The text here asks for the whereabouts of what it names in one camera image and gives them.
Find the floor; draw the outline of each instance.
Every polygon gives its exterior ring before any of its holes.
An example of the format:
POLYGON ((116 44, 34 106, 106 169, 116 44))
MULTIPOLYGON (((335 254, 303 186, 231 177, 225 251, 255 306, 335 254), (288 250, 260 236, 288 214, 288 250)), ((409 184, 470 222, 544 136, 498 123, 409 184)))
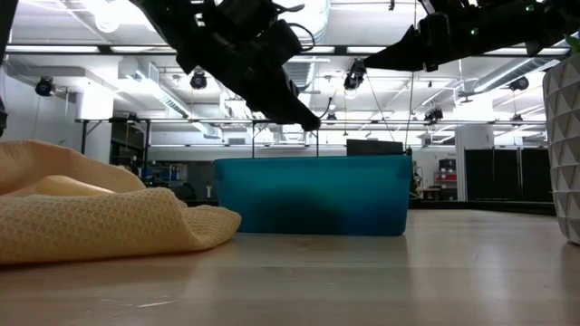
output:
POLYGON ((580 246, 551 217, 415 211, 399 238, 0 267, 0 325, 426 324, 580 325, 580 246))

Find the yellow towel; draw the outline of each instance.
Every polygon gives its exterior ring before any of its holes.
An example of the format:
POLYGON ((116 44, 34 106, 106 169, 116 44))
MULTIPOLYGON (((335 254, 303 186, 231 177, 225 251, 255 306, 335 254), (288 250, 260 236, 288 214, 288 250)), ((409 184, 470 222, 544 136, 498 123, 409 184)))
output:
POLYGON ((130 172, 38 141, 0 143, 0 264, 205 250, 241 222, 225 208, 186 208, 130 172), (109 189, 96 197, 2 196, 61 175, 109 189))

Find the white pillar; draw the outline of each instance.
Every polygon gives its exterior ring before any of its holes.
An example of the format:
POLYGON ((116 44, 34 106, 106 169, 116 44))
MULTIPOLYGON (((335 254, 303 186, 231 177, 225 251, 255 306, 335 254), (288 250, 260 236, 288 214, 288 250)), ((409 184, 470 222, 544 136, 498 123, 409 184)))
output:
MULTIPOLYGON (((77 119, 100 120, 112 117, 113 93, 101 85, 89 85, 77 94, 77 119)), ((95 127, 89 123, 87 131, 95 127)), ((111 155, 111 124, 103 122, 87 135, 85 152, 89 158, 109 163, 111 155)))
POLYGON ((455 129, 458 201, 467 201, 468 199, 465 149, 492 149, 494 139, 493 125, 466 125, 455 129))

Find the white textured vase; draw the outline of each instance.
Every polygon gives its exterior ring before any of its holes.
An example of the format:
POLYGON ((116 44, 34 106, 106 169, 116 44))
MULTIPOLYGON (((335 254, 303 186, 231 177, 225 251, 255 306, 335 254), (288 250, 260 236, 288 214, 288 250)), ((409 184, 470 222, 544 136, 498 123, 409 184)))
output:
POLYGON ((558 223, 568 240, 580 244, 580 55, 544 77, 552 191, 558 223))

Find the blue storage bin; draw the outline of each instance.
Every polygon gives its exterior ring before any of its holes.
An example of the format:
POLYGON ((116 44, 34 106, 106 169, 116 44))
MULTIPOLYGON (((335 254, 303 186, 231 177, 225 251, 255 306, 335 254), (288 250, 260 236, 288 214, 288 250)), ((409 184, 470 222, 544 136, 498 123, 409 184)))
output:
POLYGON ((240 232, 402 235, 411 158, 219 159, 219 204, 242 216, 240 232))

